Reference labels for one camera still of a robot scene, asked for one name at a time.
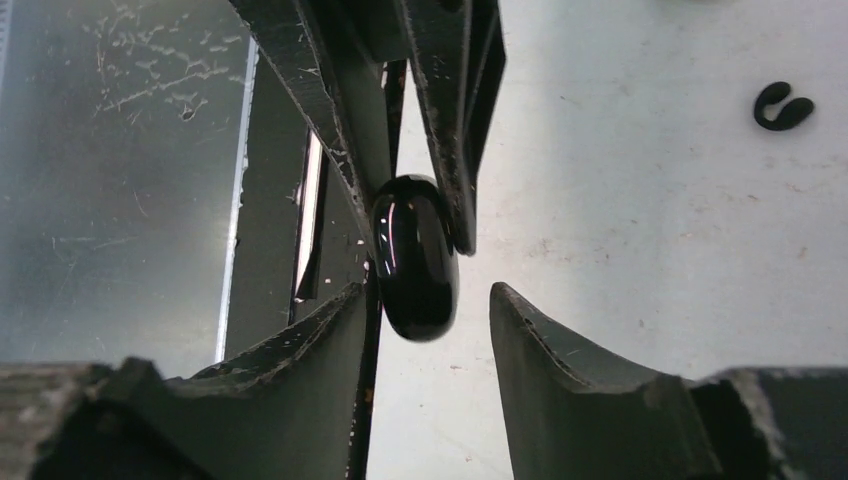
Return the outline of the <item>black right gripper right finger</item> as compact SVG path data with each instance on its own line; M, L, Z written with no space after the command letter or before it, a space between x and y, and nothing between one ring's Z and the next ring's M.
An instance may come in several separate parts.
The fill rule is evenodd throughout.
M687 380L627 360L503 282L490 330L518 479L843 479L847 372L733 368Z

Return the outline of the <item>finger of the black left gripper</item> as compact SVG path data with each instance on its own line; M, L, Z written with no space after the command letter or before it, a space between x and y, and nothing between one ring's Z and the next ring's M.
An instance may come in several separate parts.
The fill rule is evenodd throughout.
M393 176L383 74L408 56L398 1L234 0L233 9L334 163L368 250Z
M506 66L499 4L410 0L397 8L453 241L471 256L478 173Z

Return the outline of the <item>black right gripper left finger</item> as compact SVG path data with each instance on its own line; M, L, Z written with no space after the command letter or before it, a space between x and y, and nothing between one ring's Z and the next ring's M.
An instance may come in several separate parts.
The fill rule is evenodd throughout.
M190 378L128 358L1 367L5 479L360 479L369 289Z

